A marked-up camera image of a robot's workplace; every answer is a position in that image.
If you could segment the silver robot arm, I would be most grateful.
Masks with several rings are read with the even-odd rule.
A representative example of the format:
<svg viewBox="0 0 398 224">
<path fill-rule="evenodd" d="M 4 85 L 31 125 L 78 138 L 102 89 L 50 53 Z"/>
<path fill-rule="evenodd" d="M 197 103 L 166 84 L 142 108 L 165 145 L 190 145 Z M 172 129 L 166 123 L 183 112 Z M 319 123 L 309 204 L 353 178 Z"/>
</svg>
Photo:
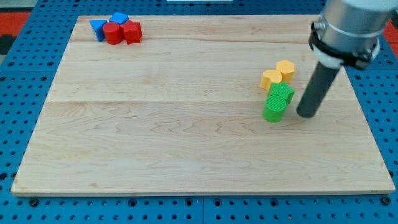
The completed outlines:
<svg viewBox="0 0 398 224">
<path fill-rule="evenodd" d="M 380 51 L 379 37 L 397 10 L 397 0 L 328 0 L 311 24 L 308 40 L 326 68 L 367 68 Z"/>
</svg>

